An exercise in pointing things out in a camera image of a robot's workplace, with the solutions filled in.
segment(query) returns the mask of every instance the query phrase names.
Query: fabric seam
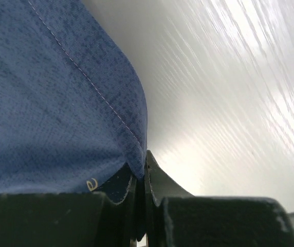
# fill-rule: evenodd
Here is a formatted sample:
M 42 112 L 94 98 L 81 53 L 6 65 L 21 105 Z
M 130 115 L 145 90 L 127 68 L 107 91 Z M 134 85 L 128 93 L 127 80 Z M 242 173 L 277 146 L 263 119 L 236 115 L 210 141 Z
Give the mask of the fabric seam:
M 137 143 L 139 144 L 140 152 L 142 152 L 142 146 L 138 140 L 138 138 L 135 136 L 135 134 L 131 131 L 131 129 L 127 126 L 127 124 L 123 121 L 121 116 L 116 112 L 116 110 L 111 106 L 111 104 L 105 99 L 105 97 L 100 93 L 100 91 L 97 89 L 95 84 L 90 80 L 89 76 L 79 67 L 79 65 L 71 58 L 71 56 L 68 54 L 68 52 L 65 50 L 65 48 L 62 46 L 58 38 L 54 35 L 54 33 L 51 31 L 51 29 L 46 25 L 46 23 L 43 21 L 41 16 L 39 15 L 38 11 L 35 9 L 34 5 L 28 1 L 29 5 L 32 7 L 32 9 L 35 11 L 38 18 L 41 20 L 41 22 L 44 24 L 44 26 L 50 31 L 52 36 L 55 38 L 58 45 L 61 47 L 63 52 L 68 56 L 68 58 L 71 60 L 71 62 L 76 66 L 76 68 L 79 69 L 79 71 L 84 75 L 84 77 L 91 83 L 91 85 L 94 87 L 94 89 L 97 91 L 97 93 L 100 95 L 100 97 L 106 102 L 106 104 L 110 107 L 110 109 L 115 113 L 115 115 L 121 120 L 121 122 L 124 124 L 124 126 L 129 130 L 129 132 L 132 134 L 132 136 L 136 139 Z

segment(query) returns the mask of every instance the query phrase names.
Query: fabric texture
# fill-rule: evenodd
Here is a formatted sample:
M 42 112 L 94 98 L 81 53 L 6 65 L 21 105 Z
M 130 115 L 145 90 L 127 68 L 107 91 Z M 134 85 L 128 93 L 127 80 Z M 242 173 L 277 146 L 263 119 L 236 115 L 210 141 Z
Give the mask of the fabric texture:
M 143 177 L 139 79 L 80 1 L 0 0 L 0 193 L 89 192 Z

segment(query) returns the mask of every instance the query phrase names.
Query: blue fabric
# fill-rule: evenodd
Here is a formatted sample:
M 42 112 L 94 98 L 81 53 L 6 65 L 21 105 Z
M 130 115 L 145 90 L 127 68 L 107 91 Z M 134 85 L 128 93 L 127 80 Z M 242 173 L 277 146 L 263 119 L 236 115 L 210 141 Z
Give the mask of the blue fabric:
M 143 177 L 147 110 L 131 64 L 76 0 L 0 0 L 0 193 L 89 192 Z

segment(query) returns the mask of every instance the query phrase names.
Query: textured white panel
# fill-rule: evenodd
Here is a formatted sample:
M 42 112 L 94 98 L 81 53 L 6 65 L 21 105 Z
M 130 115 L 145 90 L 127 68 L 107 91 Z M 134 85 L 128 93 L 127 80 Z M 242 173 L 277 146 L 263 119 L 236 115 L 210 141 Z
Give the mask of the textured white panel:
M 84 2 L 141 79 L 162 169 L 294 211 L 294 0 Z

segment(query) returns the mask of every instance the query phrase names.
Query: white stitching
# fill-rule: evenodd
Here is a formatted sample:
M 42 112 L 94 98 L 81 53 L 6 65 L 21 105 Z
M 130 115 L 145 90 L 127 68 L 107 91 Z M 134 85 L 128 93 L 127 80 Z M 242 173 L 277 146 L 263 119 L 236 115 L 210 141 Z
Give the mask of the white stitching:
M 69 57 L 69 59 L 73 62 L 73 64 L 79 69 L 79 71 L 85 76 L 85 78 L 91 83 L 91 85 L 95 88 L 95 90 L 97 91 L 97 93 L 101 96 L 101 98 L 108 104 L 108 106 L 113 110 L 113 112 L 116 114 L 116 116 L 121 120 L 121 122 L 125 125 L 125 127 L 130 131 L 130 133 L 132 134 L 132 136 L 137 140 L 140 150 L 142 149 L 141 144 L 138 140 L 138 138 L 135 136 L 135 134 L 130 130 L 130 128 L 126 125 L 126 123 L 122 120 L 122 118 L 120 117 L 120 115 L 115 111 L 115 109 L 108 103 L 108 101 L 104 98 L 104 96 L 102 96 L 102 94 L 99 92 L 99 90 L 97 89 L 97 87 L 94 85 L 94 83 L 90 80 L 90 78 L 82 71 L 82 69 L 78 66 L 78 64 L 70 57 L 70 55 L 66 52 L 66 50 L 64 49 L 64 47 L 62 46 L 62 44 L 60 43 L 60 41 L 57 39 L 57 37 L 54 35 L 54 33 L 51 31 L 51 29 L 46 25 L 46 23 L 42 20 L 42 18 L 40 17 L 40 15 L 38 14 L 37 10 L 34 8 L 33 4 L 28 1 L 29 5 L 33 8 L 33 10 L 35 11 L 36 15 L 38 16 L 38 18 L 41 20 L 41 22 L 46 26 L 46 28 L 51 32 L 52 36 L 55 38 L 55 40 L 57 41 L 58 45 L 61 47 L 61 49 L 65 52 L 65 54 Z

